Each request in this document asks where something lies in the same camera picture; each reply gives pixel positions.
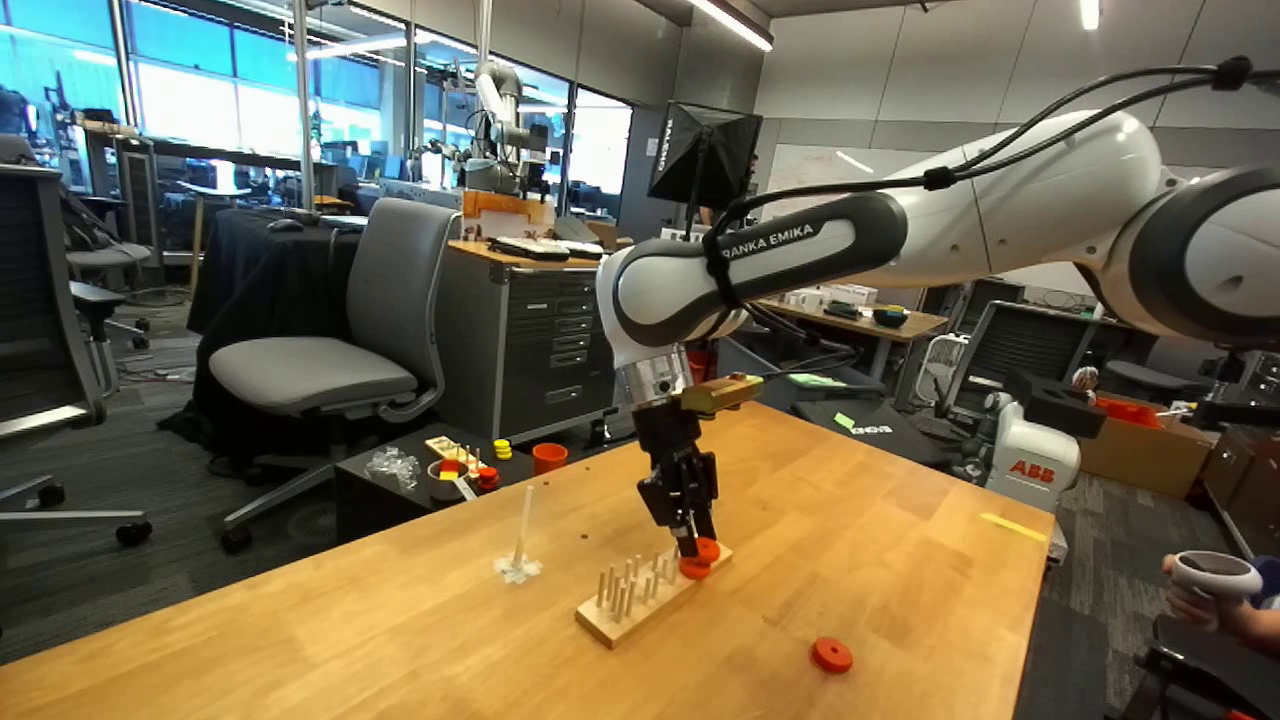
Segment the white robotic arm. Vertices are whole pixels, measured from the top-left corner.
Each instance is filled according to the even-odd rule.
[[[1088,110],[1015,134],[1010,150],[1054,144],[1013,166],[951,189],[891,189],[999,144],[990,134],[918,166],[713,246],[647,241],[605,258],[595,298],[635,400],[681,393],[681,342],[729,328],[725,308],[853,275],[927,286],[1070,258],[1097,295],[1155,336],[1280,348],[1280,166],[1171,185],[1151,131],[1111,110],[1054,140]]]
[[[519,123],[519,76],[514,62],[487,60],[475,76],[475,98],[487,120],[487,144],[504,147],[534,147],[534,131]]]

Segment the red label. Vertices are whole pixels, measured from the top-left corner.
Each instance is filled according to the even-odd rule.
[[[1054,483],[1054,466],[1044,466],[1044,462],[1015,459],[1010,472],[1025,475],[1034,483]]]

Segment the person's hand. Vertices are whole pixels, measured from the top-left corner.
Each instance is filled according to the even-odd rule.
[[[1201,593],[1201,586],[1189,586],[1189,582],[1177,582],[1171,580],[1171,563],[1177,554],[1165,554],[1159,558],[1159,571],[1170,580],[1165,586],[1165,607],[1171,621],[1183,621],[1194,629],[1206,629],[1206,630],[1218,630],[1224,629],[1224,616],[1232,616],[1237,607],[1220,603],[1218,596]]]

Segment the wooden table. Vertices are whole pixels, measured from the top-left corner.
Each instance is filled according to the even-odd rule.
[[[514,253],[487,246],[483,241],[450,241],[450,246],[466,254],[480,254],[487,262],[516,267],[516,273],[595,273],[601,262],[595,254],[565,254],[565,258],[514,254]]]
[[[0,715],[1013,715],[1047,510],[759,405],[705,449],[737,554],[617,651],[573,607],[667,545],[635,445],[534,483],[523,586],[492,571],[516,488],[3,664]]]
[[[944,324],[944,317],[931,317],[931,311],[911,311],[901,328],[885,328],[874,317],[856,317],[856,320],[822,317],[822,311],[790,308],[790,302],[777,302],[777,298],[759,298],[759,308],[780,311],[780,317],[790,317],[796,324],[818,324],[818,328],[831,328],[831,331],[878,340],[878,354],[874,354],[874,370],[870,370],[874,379],[885,379],[885,363],[887,363],[887,348],[891,342],[923,340]]]

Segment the robotic arm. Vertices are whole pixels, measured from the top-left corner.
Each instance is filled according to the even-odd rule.
[[[514,62],[487,60],[475,72],[480,129],[475,157],[466,166],[470,189],[516,193],[519,150],[546,150],[549,134],[519,123],[519,76]]]
[[[1242,88],[1260,76],[1277,72],[1227,60],[1179,88]],[[625,405],[642,408],[642,445],[653,453],[642,416],[672,408],[689,389],[683,340],[737,328],[733,308],[756,295],[840,275],[927,286],[1070,258],[1126,324],[1280,348],[1280,166],[1171,185],[1155,134],[1121,106],[1042,110],[1035,123],[951,147],[874,189],[814,189],[850,195],[780,219],[733,226],[729,211],[705,245],[647,241],[610,254],[595,302]],[[683,437],[678,449],[660,445],[667,456],[653,453],[657,475],[643,483],[657,488],[642,483],[643,499],[718,497],[689,472],[663,475],[672,453],[700,456],[696,432]],[[647,508],[678,536],[713,536],[696,522],[705,508],[681,510],[678,522],[653,499]]]

